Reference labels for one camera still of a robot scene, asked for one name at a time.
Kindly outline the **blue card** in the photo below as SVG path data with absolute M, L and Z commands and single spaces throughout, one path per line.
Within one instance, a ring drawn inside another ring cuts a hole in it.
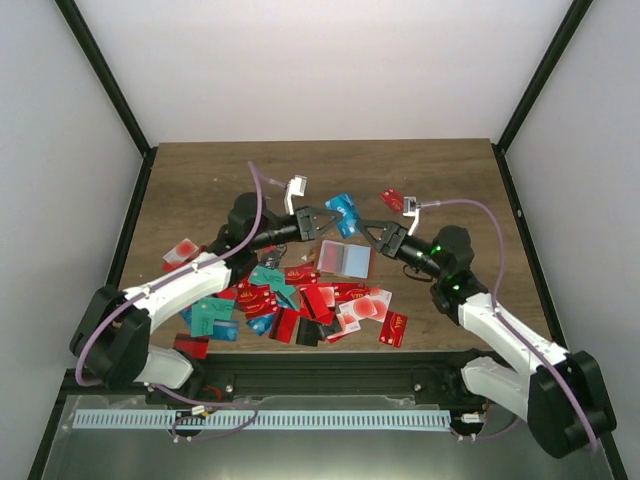
M 348 239 L 356 235 L 359 230 L 357 222 L 360 220 L 359 212 L 355 201 L 349 193 L 341 193 L 325 202 L 327 209 L 337 211 L 342 215 L 342 219 L 337 223 L 338 229 L 343 239 Z

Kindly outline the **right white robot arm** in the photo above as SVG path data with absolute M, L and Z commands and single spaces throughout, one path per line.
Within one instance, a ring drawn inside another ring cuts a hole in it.
M 502 358 L 497 363 L 480 356 L 448 373 L 444 389 L 451 400 L 465 403 L 479 395 L 494 401 L 525 421 L 554 458 L 597 447 L 599 438 L 616 429 L 596 359 L 545 339 L 506 310 L 471 270 L 474 251 L 466 229 L 445 226 L 425 241 L 394 221 L 357 225 L 378 253 L 431 276 L 436 309 Z

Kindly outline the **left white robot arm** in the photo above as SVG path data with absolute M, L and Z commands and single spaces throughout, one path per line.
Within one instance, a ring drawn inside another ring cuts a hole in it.
M 247 277 L 259 250 L 314 241 L 342 217 L 310 206 L 277 215 L 255 192 L 238 196 L 215 240 L 194 259 L 143 285 L 126 290 L 105 285 L 94 293 L 70 342 L 77 383 L 110 390 L 160 385 L 181 403 L 196 402 L 205 381 L 195 372 L 195 360 L 152 345 L 151 334 L 184 308 Z

